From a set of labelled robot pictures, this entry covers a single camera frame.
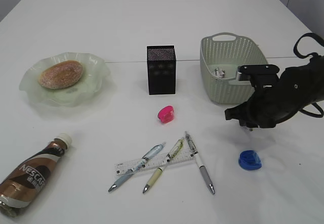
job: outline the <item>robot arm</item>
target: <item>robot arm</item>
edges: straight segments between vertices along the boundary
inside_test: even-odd
[[[250,80],[255,92],[248,101],[225,110],[226,120],[237,119],[249,128],[274,128],[293,117],[298,111],[322,118],[323,109],[316,103],[324,100],[324,56],[311,53],[301,55],[297,45],[303,37],[312,37],[324,47],[324,40],[314,33],[303,35],[294,47],[297,57],[312,56],[305,66],[289,67],[278,78],[275,65],[244,65],[238,68],[239,80]],[[304,110],[312,104],[319,114]]]

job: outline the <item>small item in basket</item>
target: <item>small item in basket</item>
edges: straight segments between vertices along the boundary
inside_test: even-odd
[[[222,68],[216,67],[215,76],[219,78],[225,78],[225,71],[223,71]]]
[[[174,119],[174,109],[172,106],[166,106],[165,108],[161,109],[158,113],[157,117],[163,124],[166,124]]]

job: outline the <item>white pen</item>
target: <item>white pen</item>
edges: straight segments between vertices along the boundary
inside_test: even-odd
[[[199,167],[199,170],[200,170],[200,173],[208,187],[208,189],[210,190],[210,192],[214,195],[215,194],[215,189],[214,189],[214,185],[213,185],[213,182],[211,180],[211,178],[209,177],[209,174],[207,172],[207,169],[203,163],[203,161],[201,160],[199,154],[198,154],[198,151],[197,151],[197,148],[195,146],[195,144],[193,143],[192,139],[191,139],[191,136],[189,135],[188,132],[185,131],[185,137],[186,137],[186,141],[194,155],[194,158],[196,160],[196,163]]]

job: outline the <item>clear plastic ruler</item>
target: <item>clear plastic ruler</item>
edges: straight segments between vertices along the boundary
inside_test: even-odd
[[[171,161],[167,161],[168,153],[160,153],[153,157],[151,160],[149,160],[145,165],[143,165],[140,169],[137,171],[127,173],[127,174],[134,174],[138,172],[145,172],[148,170],[156,169],[158,167],[163,167],[166,165],[175,165],[178,163],[183,163],[183,162],[189,162],[191,160],[194,160],[194,156],[192,154],[192,151],[190,148],[183,148],[181,151],[173,158]],[[126,172],[128,169],[133,168],[141,159],[135,159],[131,161],[126,161],[126,162],[120,162],[115,164],[115,176],[120,177],[123,175],[127,175]]]

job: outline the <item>pen tip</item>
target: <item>pen tip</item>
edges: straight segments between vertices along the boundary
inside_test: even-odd
[[[117,187],[117,185],[112,185],[112,186],[109,188],[108,192],[113,191],[114,189],[116,189],[116,187]]]
[[[143,189],[143,194],[145,194],[145,192],[148,191],[149,188],[150,188],[149,185],[145,185],[145,188]]]
[[[209,185],[209,187],[210,187],[210,190],[211,190],[212,194],[214,195],[215,194],[215,188],[214,188],[214,186],[213,185]]]

